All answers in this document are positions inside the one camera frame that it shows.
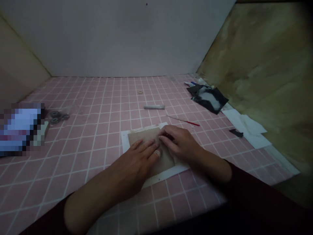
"white wall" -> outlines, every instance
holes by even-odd
[[[195,72],[234,2],[0,0],[0,10],[53,76],[127,77]]]
[[[0,109],[50,78],[40,61],[0,16]]]

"table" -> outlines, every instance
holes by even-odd
[[[55,77],[37,88],[23,102],[43,102],[71,117],[50,127],[42,151],[0,159],[0,234],[18,234],[114,162],[122,154],[120,131],[162,122],[188,129],[206,150],[269,185],[291,178],[266,150],[255,150],[245,138],[230,133],[233,126],[222,113],[212,114],[190,99],[184,82],[195,80],[192,75]],[[166,109],[144,110],[146,104],[164,104]],[[114,206],[88,233],[143,234],[224,202],[208,182],[188,170]]]

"beige wall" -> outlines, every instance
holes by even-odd
[[[313,167],[312,38],[297,3],[235,4],[198,74],[265,137],[301,176],[278,188],[307,205]]]
[[[17,102],[50,74],[0,16],[0,109]]]

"needle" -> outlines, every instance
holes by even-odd
[[[176,117],[171,117],[171,116],[168,116],[168,117],[169,117],[169,118],[174,118],[174,119],[179,120],[179,121],[184,121],[184,122],[190,123],[190,124],[195,125],[195,126],[200,126],[199,124],[195,124],[195,123],[193,123],[193,122],[189,122],[189,121],[186,121],[186,120],[182,120],[182,119],[179,119],[179,118],[176,118]]]

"person's right hand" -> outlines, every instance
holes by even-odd
[[[171,135],[174,139],[170,140],[166,137],[167,134]],[[159,139],[176,157],[188,163],[195,163],[199,154],[204,151],[187,129],[166,125],[158,135]]]

